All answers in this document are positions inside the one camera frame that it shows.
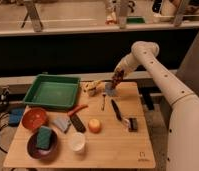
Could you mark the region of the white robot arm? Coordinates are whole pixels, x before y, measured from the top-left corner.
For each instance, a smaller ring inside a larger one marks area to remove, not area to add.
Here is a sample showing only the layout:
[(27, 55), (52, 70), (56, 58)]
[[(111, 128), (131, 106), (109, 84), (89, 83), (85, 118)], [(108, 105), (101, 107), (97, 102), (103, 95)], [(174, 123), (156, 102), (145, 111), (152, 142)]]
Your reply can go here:
[(166, 171), (199, 171), (199, 96), (157, 59), (159, 45), (136, 41), (116, 70), (125, 75), (143, 65), (172, 107)]

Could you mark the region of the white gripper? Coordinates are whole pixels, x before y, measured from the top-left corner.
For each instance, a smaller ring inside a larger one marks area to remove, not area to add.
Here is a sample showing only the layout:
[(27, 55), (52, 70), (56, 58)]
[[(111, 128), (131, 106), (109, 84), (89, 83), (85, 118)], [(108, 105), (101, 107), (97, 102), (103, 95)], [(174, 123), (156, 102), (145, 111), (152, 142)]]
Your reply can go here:
[(139, 62), (137, 59), (132, 54), (128, 54), (117, 64), (114, 70), (114, 75), (124, 78), (130, 73), (134, 72), (138, 66)]

